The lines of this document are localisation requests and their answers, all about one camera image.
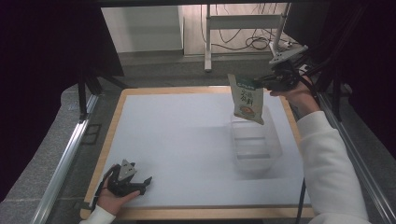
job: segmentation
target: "metal pole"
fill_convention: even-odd
[[[290,8],[290,3],[287,3],[285,6],[285,10],[280,15],[279,26],[277,27],[276,30],[276,36],[273,45],[274,56],[278,53],[277,46],[279,44],[280,35],[282,35],[283,32],[283,27],[285,26],[286,18],[288,17],[289,8]]]

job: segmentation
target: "wrist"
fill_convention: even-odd
[[[301,117],[320,111],[320,107],[311,95],[302,98],[300,103],[297,104],[297,108]]]

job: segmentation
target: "gray floor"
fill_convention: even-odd
[[[120,77],[120,80],[139,88],[228,85],[226,76],[229,73],[257,77],[269,72],[267,67],[269,56],[265,55],[215,57],[212,73],[205,73],[203,57],[185,58],[178,55],[153,57],[146,55],[133,58],[131,55],[122,54],[120,59],[125,72],[125,77]],[[83,138],[47,223],[78,223],[80,221],[79,209],[90,184],[96,160],[121,93],[121,89],[113,84],[103,80],[101,82],[104,92],[100,95],[90,122],[92,128],[100,127],[100,132],[96,140],[92,135],[86,135]],[[375,180],[395,207],[395,160],[355,114],[346,97],[342,99],[341,103],[344,125]],[[78,94],[77,87],[72,87],[64,92],[58,116],[35,157],[6,200],[0,204],[0,223],[29,223],[77,123]],[[375,204],[365,189],[363,193],[370,220],[372,223],[383,223]],[[251,220],[251,222],[237,221],[236,223],[257,223],[257,221],[262,222],[261,220]],[[264,223],[293,223],[293,220],[271,219],[264,220]]]

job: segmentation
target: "finger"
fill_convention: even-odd
[[[131,201],[132,199],[134,199],[135,197],[139,196],[140,194],[140,190],[138,191],[134,191],[126,196],[123,196],[122,198],[120,198],[120,200],[122,201],[122,203],[128,203],[129,201]]]
[[[103,188],[107,188],[108,185],[108,178],[106,178],[105,183],[103,184]]]
[[[279,96],[279,95],[281,95],[281,92],[280,91],[270,91],[270,95],[271,96]]]

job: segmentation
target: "transparent box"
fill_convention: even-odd
[[[231,133],[238,167],[245,171],[266,171],[282,155],[274,121],[266,105],[262,108],[264,124],[231,118]]]

